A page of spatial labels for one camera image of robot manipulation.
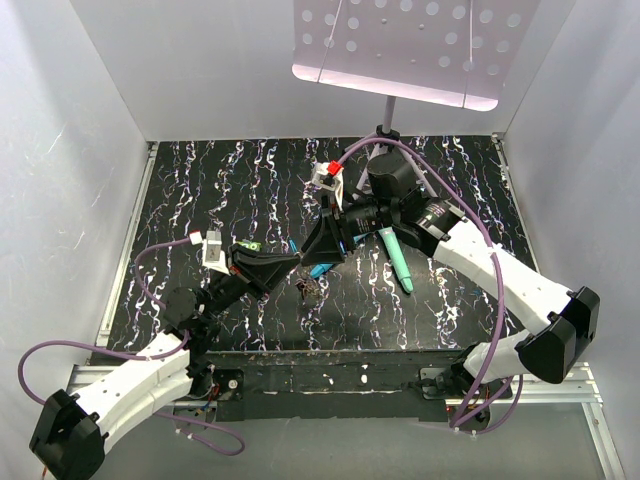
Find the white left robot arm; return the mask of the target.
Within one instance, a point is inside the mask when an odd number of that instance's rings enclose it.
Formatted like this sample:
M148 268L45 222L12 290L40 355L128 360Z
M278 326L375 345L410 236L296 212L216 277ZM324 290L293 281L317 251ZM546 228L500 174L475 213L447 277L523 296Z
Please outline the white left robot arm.
M73 394L43 400L30 450L56 479L89 479L130 430L181 397L213 386L206 354L221 330L218 314L246 294L261 299L300 263L297 253L239 244L220 253L207 287L177 287L163 300L166 328L140 352Z

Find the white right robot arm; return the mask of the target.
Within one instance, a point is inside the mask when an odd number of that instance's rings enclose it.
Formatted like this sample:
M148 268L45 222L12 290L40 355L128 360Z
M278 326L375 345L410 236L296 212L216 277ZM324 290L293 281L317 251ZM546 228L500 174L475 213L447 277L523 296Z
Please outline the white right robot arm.
M312 181L327 189L321 215L303 244L302 263L338 264L354 251L355 239L384 228L476 283L511 312L522 331L503 336L503 318L493 338L467 348L454 363L428 380L433 396L475 397L490 382L531 374L560 384L596 333L599 296L587 287L571 291L551 281L493 243L482 222L461 206L424 192L415 156L395 151L367 165L371 190L343 185L339 162L320 163Z

